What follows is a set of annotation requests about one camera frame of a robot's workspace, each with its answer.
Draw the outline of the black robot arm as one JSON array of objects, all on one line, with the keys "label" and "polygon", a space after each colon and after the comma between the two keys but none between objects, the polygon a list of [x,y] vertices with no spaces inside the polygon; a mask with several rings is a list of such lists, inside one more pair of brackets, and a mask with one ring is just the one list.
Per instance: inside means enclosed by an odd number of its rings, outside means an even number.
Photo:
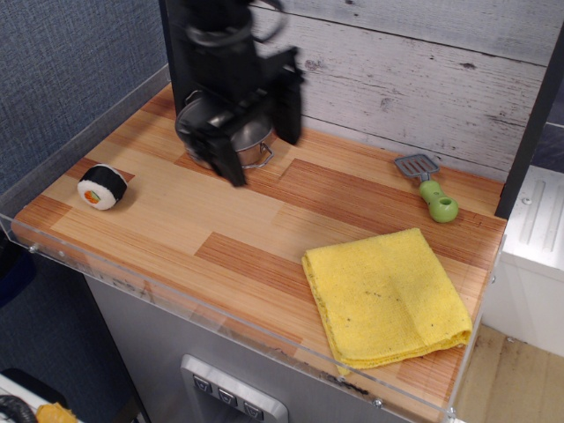
[{"label": "black robot arm", "polygon": [[246,177],[234,138],[266,119],[290,145],[301,137],[302,72],[295,47],[261,57],[256,44],[276,36],[253,33],[247,1],[186,1],[178,27],[185,39],[194,90],[178,111],[175,130],[189,154],[235,187]]}]

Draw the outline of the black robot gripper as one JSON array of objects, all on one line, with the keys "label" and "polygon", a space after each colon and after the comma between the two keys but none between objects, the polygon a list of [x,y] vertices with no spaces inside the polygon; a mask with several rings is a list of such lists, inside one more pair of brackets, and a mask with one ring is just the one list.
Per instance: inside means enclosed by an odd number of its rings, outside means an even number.
[{"label": "black robot gripper", "polygon": [[234,187],[246,178],[230,135],[259,115],[267,115],[277,136],[290,145],[301,137],[301,85],[299,50],[289,47],[271,56],[256,51],[259,40],[252,26],[228,26],[218,31],[187,26],[190,67],[198,90],[222,99],[234,114],[218,128],[203,123],[189,128],[217,175]]}]

